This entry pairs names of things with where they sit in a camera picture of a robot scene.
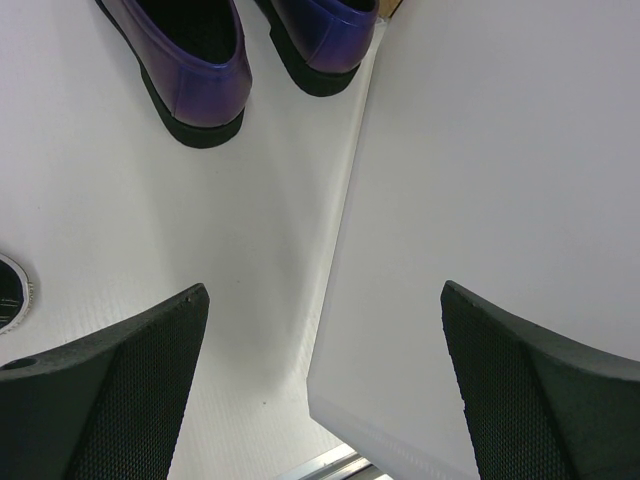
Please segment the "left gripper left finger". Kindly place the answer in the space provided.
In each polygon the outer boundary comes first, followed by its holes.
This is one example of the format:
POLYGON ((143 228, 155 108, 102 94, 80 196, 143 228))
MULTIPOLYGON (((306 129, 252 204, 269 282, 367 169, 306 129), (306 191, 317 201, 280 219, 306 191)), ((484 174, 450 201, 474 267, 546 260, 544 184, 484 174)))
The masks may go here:
POLYGON ((203 284, 1 368, 4 479, 165 479, 204 338, 203 284))

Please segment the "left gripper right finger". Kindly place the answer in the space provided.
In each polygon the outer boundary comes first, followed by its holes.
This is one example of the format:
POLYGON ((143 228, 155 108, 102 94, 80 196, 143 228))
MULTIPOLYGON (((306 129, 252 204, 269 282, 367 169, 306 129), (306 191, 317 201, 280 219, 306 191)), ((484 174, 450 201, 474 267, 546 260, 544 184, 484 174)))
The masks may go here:
POLYGON ((448 352, 483 479, 636 479, 639 364, 448 281, 448 352))

